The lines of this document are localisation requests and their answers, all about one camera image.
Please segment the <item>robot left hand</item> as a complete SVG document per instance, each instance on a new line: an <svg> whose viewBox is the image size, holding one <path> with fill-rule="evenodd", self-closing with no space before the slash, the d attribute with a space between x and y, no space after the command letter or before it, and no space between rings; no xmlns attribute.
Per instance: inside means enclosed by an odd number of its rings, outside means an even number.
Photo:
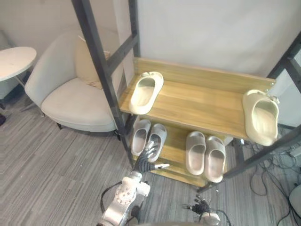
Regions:
<svg viewBox="0 0 301 226"><path fill-rule="evenodd" d="M156 150L158 150L158 144L153 141L148 142L141 154L138 156L138 159L133 167L133 171L143 174L154 170L168 168L170 166L168 163L155 164L149 161L149 158Z"/></svg>

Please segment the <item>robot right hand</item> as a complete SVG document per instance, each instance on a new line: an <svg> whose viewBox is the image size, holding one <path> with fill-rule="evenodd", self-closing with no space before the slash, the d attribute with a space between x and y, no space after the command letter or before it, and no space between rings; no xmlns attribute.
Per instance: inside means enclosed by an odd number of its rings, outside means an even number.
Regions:
<svg viewBox="0 0 301 226"><path fill-rule="evenodd" d="M210 212L210 206L209 204L206 202L206 200L200 196L199 194L196 194L196 198L194 199L194 201L196 202L194 205L190 205L190 204L183 204L182 208L185 210L191 210L194 213L197 213L199 215L203 215L206 212Z"/></svg>

